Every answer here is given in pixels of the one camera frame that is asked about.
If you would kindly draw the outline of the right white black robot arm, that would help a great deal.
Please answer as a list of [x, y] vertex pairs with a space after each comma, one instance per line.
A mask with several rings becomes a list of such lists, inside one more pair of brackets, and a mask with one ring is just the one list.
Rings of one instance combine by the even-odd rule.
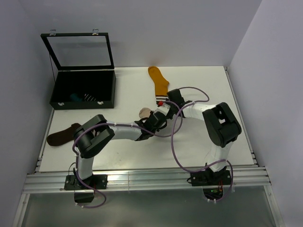
[[205, 166], [199, 170], [189, 170], [181, 165], [175, 150], [174, 136], [171, 136], [171, 150], [177, 165], [190, 173], [187, 182], [192, 186], [233, 185], [233, 167], [227, 160], [233, 143], [241, 134], [241, 126], [227, 103], [206, 105], [205, 101], [185, 101], [179, 89], [167, 93], [169, 101], [179, 107], [176, 116], [202, 120], [212, 142], [209, 158]]

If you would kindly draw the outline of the black white striped ankle sock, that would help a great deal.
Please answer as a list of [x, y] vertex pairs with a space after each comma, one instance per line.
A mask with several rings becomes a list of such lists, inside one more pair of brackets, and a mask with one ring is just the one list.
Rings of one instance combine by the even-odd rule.
[[97, 99], [91, 94], [84, 94], [83, 101], [84, 102], [95, 102]]

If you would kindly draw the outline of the beige red reindeer sock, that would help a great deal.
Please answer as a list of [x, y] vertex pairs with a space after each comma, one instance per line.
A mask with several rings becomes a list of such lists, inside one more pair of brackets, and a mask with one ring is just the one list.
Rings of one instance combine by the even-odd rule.
[[150, 108], [144, 107], [139, 111], [139, 118], [145, 119], [149, 118], [153, 111]]

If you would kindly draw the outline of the teal sock with red heel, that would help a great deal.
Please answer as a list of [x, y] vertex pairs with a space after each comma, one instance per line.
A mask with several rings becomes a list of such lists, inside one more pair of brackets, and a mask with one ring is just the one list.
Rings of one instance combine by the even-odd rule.
[[78, 96], [78, 94], [76, 94], [76, 93], [72, 93], [72, 94], [70, 95], [70, 100], [71, 100], [72, 102], [82, 102], [82, 101], [83, 101], [83, 97]]

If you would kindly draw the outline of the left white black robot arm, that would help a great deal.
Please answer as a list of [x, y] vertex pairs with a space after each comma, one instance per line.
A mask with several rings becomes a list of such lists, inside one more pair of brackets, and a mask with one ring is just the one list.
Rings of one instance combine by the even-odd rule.
[[107, 175], [94, 175], [94, 157], [112, 140], [143, 141], [167, 127], [167, 114], [151, 112], [149, 117], [131, 123], [114, 123], [101, 114], [96, 115], [74, 133], [73, 151], [76, 167], [66, 176], [64, 190], [106, 189]]

